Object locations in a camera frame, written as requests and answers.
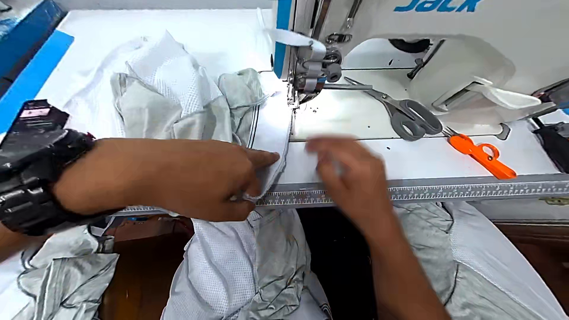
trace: sewing machine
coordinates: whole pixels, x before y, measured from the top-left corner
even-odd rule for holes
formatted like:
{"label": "sewing machine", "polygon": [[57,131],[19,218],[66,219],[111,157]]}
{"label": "sewing machine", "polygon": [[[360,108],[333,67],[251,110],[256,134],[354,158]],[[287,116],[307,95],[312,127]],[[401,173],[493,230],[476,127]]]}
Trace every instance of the sewing machine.
{"label": "sewing machine", "polygon": [[280,0],[273,14],[273,68],[295,106],[341,89],[343,59],[374,38],[423,51],[405,94],[443,122],[518,120],[552,107],[569,78],[559,0]]}

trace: jack logo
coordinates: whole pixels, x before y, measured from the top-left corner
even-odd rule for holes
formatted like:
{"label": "jack logo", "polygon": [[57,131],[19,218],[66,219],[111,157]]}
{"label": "jack logo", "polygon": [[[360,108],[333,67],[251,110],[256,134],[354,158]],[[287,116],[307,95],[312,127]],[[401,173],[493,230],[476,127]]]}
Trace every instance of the jack logo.
{"label": "jack logo", "polygon": [[476,11],[476,6],[482,0],[464,0],[464,2],[459,6],[458,4],[453,5],[455,0],[411,0],[405,7],[395,7],[395,12],[407,12],[415,10],[417,12],[429,12],[437,10],[438,12],[462,12],[466,10],[467,12]]}

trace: ruler scale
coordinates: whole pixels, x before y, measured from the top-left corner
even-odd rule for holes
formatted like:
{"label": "ruler scale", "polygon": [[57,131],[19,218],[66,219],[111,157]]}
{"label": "ruler scale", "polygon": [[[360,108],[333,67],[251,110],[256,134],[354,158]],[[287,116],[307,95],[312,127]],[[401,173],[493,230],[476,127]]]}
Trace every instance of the ruler scale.
{"label": "ruler scale", "polygon": [[[515,180],[494,177],[440,178],[390,181],[395,203],[470,201],[569,196],[569,175],[528,175]],[[262,207],[334,206],[321,183],[276,184],[257,202]],[[152,207],[129,207],[116,215],[159,214]]]}

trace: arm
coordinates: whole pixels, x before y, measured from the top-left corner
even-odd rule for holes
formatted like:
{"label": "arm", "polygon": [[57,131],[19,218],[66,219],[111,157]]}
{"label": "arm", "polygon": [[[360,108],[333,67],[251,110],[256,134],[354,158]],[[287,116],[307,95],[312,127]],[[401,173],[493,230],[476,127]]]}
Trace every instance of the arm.
{"label": "arm", "polygon": [[310,140],[307,150],[318,154],[330,196],[369,244],[378,307],[400,320],[450,319],[393,212],[383,162],[349,139]]}
{"label": "arm", "polygon": [[[212,140],[102,139],[65,169],[52,191],[76,214],[146,205],[190,218],[245,220],[254,203],[231,197],[258,195],[255,169],[278,158]],[[21,235],[0,223],[0,262],[46,238]]]}

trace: measuring tape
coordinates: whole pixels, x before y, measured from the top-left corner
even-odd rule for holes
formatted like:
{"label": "measuring tape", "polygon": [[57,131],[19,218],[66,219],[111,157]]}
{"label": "measuring tape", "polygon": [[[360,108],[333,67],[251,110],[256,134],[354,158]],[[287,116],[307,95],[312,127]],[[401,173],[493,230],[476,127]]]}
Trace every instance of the measuring tape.
{"label": "measuring tape", "polygon": [[[569,181],[455,184],[388,188],[394,202],[426,202],[452,199],[482,200],[538,198],[569,195]],[[267,194],[258,206],[333,205],[325,190],[277,191]]]}

